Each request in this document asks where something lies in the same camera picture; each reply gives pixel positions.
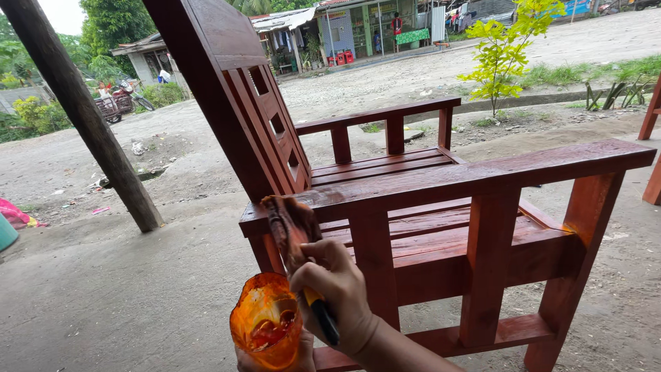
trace paintbrush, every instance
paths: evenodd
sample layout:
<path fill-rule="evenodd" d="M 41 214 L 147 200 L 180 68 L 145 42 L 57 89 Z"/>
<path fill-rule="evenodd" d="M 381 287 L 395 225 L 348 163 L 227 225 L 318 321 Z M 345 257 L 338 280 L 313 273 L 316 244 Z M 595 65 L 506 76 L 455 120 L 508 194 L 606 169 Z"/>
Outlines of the paintbrush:
<path fill-rule="evenodd" d="M 304 263 L 310 261 L 301 251 L 300 245 L 321 240 L 321 229 L 315 213 L 293 197 L 266 197 L 262 200 L 262 204 L 268 211 L 268 223 L 280 257 L 287 272 L 293 274 Z M 302 295 L 315 315 L 326 340 L 330 345 L 337 346 L 340 342 L 340 334 L 326 301 L 310 287 L 304 287 Z"/>

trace sign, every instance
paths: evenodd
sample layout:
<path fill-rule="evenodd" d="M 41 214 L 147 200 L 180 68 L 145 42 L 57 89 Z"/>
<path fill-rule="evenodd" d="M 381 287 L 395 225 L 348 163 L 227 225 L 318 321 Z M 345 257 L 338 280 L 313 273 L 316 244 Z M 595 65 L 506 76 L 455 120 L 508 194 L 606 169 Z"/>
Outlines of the sign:
<path fill-rule="evenodd" d="M 342 18 L 346 16 L 346 11 L 339 11 L 335 13 L 329 13 L 329 19 Z"/>
<path fill-rule="evenodd" d="M 574 13 L 574 7 L 576 7 L 576 14 L 583 14 L 590 11 L 592 6 L 592 0 L 572 0 L 567 1 L 564 4 L 564 11 L 567 13 L 564 16 L 562 15 L 552 15 L 551 18 L 571 16 Z"/>

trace chair seat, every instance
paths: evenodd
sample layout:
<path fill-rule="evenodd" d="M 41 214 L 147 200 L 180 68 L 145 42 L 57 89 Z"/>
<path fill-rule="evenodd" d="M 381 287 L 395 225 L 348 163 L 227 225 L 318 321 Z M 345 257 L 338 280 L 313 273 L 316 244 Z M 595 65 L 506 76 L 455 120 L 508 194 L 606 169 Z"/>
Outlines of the chair seat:
<path fill-rule="evenodd" d="M 464 293 L 462 287 L 444 282 L 469 282 L 466 251 L 470 215 L 471 198 L 388 212 L 398 306 Z M 320 227 L 324 239 L 342 242 L 354 257 L 348 220 L 322 223 Z M 573 249 L 574 239 L 574 232 L 521 199 L 509 252 L 508 287 L 574 270 L 572 265 L 560 264 L 568 255 L 580 254 Z"/>
<path fill-rule="evenodd" d="M 453 160 L 437 147 L 423 148 L 401 155 L 355 160 L 312 169 L 312 187 L 451 164 L 454 164 Z"/>

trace sky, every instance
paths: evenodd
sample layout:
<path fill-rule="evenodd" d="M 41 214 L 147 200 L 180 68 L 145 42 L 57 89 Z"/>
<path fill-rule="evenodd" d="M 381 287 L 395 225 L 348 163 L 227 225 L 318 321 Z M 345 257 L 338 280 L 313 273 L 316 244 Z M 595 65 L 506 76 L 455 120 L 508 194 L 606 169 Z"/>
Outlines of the sky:
<path fill-rule="evenodd" d="M 85 14 L 78 0 L 38 0 L 56 32 L 67 35 L 82 33 Z"/>

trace wooden chair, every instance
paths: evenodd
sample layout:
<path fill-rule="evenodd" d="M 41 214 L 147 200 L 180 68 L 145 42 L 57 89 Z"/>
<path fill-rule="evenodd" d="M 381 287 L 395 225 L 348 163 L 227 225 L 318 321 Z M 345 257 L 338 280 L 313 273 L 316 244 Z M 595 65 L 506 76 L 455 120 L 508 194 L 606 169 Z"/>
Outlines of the wooden chair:
<path fill-rule="evenodd" d="M 372 310 L 393 327 L 398 306 L 463 296 L 459 326 L 409 337 L 443 356 L 531 344 L 530 370 L 552 370 L 624 172 L 655 150 L 607 140 L 465 163 L 449 152 L 456 98 L 294 126 L 246 17 L 225 1 L 144 3 L 252 200 L 240 226 L 262 271 L 284 268 L 259 202 L 293 194 L 324 237 L 347 245 Z M 405 153 L 403 117 L 427 111 L 439 111 L 439 146 Z M 376 120 L 386 121 L 386 154 L 352 161 L 347 126 Z M 311 169 L 298 136 L 326 130 L 336 163 Z M 567 179 L 577 180 L 564 224 L 520 200 L 522 187 Z M 537 314 L 498 318 L 505 287 L 544 280 Z M 330 348 L 315 363 L 358 368 Z"/>
<path fill-rule="evenodd" d="M 656 82 L 650 106 L 647 108 L 647 114 L 642 122 L 641 132 L 638 134 L 639 140 L 650 139 L 659 114 L 661 114 L 661 75 L 659 75 Z M 642 199 L 650 204 L 661 205 L 661 162 L 656 162 L 650 181 L 642 194 Z"/>

